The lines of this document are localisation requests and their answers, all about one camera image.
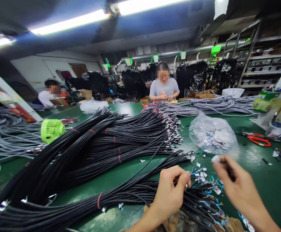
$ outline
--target small fan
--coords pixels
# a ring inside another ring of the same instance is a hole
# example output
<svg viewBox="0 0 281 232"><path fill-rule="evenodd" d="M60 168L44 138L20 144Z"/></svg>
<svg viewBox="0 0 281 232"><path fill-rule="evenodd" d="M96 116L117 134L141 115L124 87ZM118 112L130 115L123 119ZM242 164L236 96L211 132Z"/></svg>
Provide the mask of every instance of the small fan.
<svg viewBox="0 0 281 232"><path fill-rule="evenodd" d="M50 144L59 136L65 133L65 125L58 119L46 119L41 126L41 139L44 143Z"/></svg>

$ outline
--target gray t-shirt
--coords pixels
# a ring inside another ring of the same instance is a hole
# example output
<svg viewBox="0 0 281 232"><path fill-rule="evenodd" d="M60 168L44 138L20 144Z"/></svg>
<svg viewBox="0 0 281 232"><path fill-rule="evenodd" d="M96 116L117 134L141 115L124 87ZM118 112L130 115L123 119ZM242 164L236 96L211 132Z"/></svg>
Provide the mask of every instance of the gray t-shirt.
<svg viewBox="0 0 281 232"><path fill-rule="evenodd" d="M170 78L167 84L161 84L159 80L154 80L150 87L150 98L153 96L170 96L175 92L180 92L178 84L174 78Z"/></svg>

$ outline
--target white plastic bag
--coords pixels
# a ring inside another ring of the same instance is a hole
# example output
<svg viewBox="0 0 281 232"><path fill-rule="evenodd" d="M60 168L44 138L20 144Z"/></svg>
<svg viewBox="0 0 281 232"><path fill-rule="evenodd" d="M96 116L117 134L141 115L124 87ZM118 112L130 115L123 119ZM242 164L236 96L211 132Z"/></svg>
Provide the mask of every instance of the white plastic bag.
<svg viewBox="0 0 281 232"><path fill-rule="evenodd" d="M108 107L108 102L107 101L85 101L80 104L80 109L83 111L85 114L94 114L97 112L98 109L103 109L104 107Z"/></svg>
<svg viewBox="0 0 281 232"><path fill-rule="evenodd" d="M240 98L243 92L244 89L241 88L229 88L229 89L222 90L222 96L231 95L234 98Z"/></svg>
<svg viewBox="0 0 281 232"><path fill-rule="evenodd" d="M191 140L205 152L226 155L239 150L237 138L226 120L211 118L203 112L191 122Z"/></svg>

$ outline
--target hand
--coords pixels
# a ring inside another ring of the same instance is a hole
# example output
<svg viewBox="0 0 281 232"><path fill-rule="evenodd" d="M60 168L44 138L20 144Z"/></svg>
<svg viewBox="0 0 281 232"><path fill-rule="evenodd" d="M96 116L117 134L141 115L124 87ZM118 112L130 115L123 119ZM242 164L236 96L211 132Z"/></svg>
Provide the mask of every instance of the hand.
<svg viewBox="0 0 281 232"><path fill-rule="evenodd" d="M251 175L230 156L220 156L221 162L213 163L213 168L222 180L225 192L235 206L254 226L256 231L281 231L267 212ZM233 169L236 181L232 182L226 163Z"/></svg>
<svg viewBox="0 0 281 232"><path fill-rule="evenodd" d="M163 100L163 101L165 101L165 100L168 99L168 97L167 97L166 95L161 95L161 96L158 96L157 98L158 98L158 99L161 99L161 100Z"/></svg>
<svg viewBox="0 0 281 232"><path fill-rule="evenodd" d="M173 181L176 177L178 181L175 187ZM178 165L161 171L159 186L149 209L149 213L157 218L159 224L179 211L186 185L192 186L191 173Z"/></svg>

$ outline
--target hair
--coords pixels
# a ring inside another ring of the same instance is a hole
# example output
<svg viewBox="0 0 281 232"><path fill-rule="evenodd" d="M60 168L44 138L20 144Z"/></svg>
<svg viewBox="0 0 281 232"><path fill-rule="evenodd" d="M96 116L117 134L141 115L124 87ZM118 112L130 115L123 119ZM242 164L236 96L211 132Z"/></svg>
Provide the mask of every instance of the hair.
<svg viewBox="0 0 281 232"><path fill-rule="evenodd" d="M50 88L52 85L58 85L59 82L57 82L56 80L52 80L52 79L48 79L45 81L45 87L46 88Z"/></svg>
<svg viewBox="0 0 281 232"><path fill-rule="evenodd" d="M166 64L166 62L164 62L164 61L161 61L157 64L156 68L157 68L158 71L168 70L168 64Z"/></svg>

